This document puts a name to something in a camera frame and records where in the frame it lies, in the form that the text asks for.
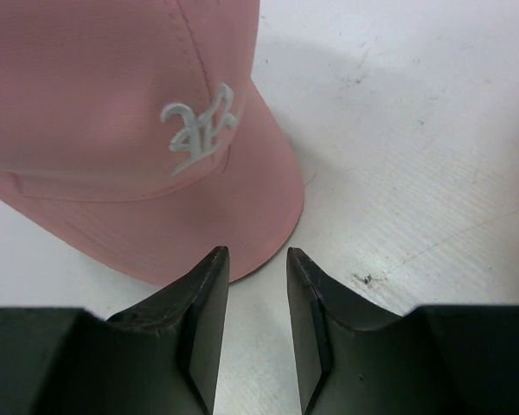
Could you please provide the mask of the light pink baseball cap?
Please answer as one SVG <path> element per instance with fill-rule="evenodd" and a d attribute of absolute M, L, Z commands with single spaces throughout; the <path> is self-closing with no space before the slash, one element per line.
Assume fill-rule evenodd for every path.
<path fill-rule="evenodd" d="M 252 79 L 256 1 L 0 1 L 0 200 L 166 285 L 216 246 L 266 263 L 302 174 Z"/>

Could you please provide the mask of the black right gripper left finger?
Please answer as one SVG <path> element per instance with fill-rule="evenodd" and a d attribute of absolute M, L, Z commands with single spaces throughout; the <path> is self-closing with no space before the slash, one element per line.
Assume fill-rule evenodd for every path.
<path fill-rule="evenodd" d="M 210 414 L 228 283 L 217 247 L 108 319 L 0 307 L 0 414 Z"/>

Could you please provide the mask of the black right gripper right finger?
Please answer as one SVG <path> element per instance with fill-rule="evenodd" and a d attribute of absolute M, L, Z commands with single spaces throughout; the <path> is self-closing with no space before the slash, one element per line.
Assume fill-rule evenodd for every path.
<path fill-rule="evenodd" d="M 286 259 L 304 414 L 519 414 L 519 305 L 421 305 L 400 316 Z"/>

